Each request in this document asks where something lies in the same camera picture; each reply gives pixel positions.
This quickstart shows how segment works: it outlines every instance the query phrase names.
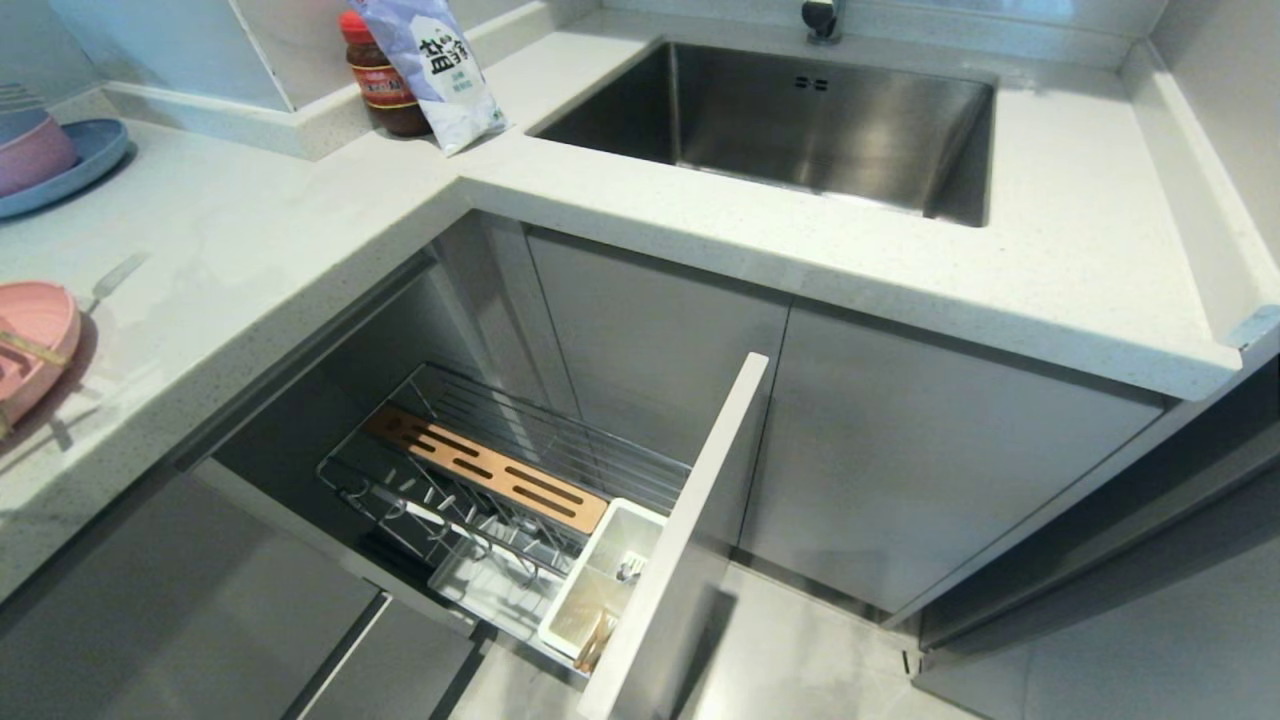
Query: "gray cabinet door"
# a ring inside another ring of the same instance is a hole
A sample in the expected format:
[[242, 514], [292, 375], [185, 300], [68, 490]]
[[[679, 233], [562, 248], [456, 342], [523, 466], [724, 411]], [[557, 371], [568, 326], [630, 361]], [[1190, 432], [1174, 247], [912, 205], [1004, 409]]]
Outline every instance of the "gray cabinet door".
[[[742, 356], [778, 356], [790, 297], [554, 231], [527, 236], [582, 420], [692, 464]], [[763, 423], [762, 402], [727, 475], [751, 471]]]
[[0, 715], [280, 717], [376, 592], [179, 477], [0, 618]]
[[900, 610], [1161, 413], [1082, 380], [796, 301], [742, 547]]

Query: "faucet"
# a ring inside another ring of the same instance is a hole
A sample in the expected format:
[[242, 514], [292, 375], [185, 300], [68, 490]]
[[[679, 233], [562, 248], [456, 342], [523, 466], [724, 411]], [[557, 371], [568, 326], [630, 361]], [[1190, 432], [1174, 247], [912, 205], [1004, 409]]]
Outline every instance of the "faucet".
[[845, 15], [845, 0], [805, 0], [800, 17], [809, 26], [809, 42], [835, 45], [840, 42], [840, 19]]

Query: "red lid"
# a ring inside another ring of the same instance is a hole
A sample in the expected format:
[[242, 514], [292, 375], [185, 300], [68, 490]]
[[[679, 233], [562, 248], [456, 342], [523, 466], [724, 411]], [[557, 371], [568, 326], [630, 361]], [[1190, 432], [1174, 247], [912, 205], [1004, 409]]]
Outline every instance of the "red lid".
[[374, 36], [369, 32], [365, 18], [361, 18], [360, 13], [355, 10], [347, 10], [338, 15], [338, 29], [342, 31], [342, 36], [347, 38], [347, 42], [355, 45], [370, 45], [374, 42]]

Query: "salt bag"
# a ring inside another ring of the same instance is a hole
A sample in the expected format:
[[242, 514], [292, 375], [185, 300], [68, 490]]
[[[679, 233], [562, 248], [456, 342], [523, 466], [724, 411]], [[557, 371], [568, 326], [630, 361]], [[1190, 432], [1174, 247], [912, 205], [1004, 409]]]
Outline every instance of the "salt bag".
[[511, 127], [447, 0], [348, 0], [408, 83], [445, 155]]

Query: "pink bowl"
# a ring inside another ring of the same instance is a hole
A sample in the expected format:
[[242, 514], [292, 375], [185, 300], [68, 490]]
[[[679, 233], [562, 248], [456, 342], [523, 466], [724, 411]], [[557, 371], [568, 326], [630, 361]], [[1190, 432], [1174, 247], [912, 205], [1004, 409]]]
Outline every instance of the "pink bowl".
[[76, 164], [76, 146], [63, 128], [45, 122], [0, 145], [0, 197], [37, 186]]
[[[0, 284], [0, 331], [70, 359], [79, 343], [79, 329], [76, 299], [63, 286]], [[9, 425], [17, 424], [54, 387], [64, 369], [0, 342], [0, 413]]]

